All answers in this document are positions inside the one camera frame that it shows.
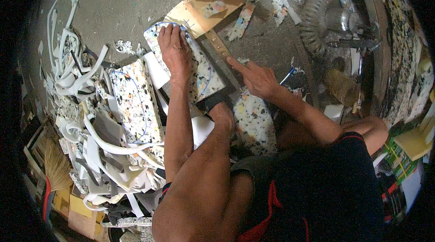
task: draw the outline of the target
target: straw broom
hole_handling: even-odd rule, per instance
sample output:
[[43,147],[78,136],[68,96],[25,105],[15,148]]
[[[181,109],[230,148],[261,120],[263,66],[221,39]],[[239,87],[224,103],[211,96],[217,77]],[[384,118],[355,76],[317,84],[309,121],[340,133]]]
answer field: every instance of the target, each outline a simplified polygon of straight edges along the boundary
[[73,181],[68,172],[71,169],[68,158],[61,152],[55,141],[48,141],[44,157],[46,190],[44,196],[43,218],[47,219],[48,196],[56,190],[68,189]]

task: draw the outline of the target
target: man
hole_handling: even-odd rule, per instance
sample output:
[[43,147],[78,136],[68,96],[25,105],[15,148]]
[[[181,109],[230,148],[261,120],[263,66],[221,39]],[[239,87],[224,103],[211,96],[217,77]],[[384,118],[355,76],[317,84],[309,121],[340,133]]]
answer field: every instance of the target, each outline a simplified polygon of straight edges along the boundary
[[370,155],[385,142],[382,120],[341,128],[280,86],[271,69],[229,57],[251,94],[292,118],[275,158],[254,156],[230,168],[231,110],[208,113],[215,127],[193,151],[188,106],[191,53],[179,26],[158,42],[171,71],[165,137],[166,186],[153,218],[156,241],[373,241],[380,239],[381,193]]

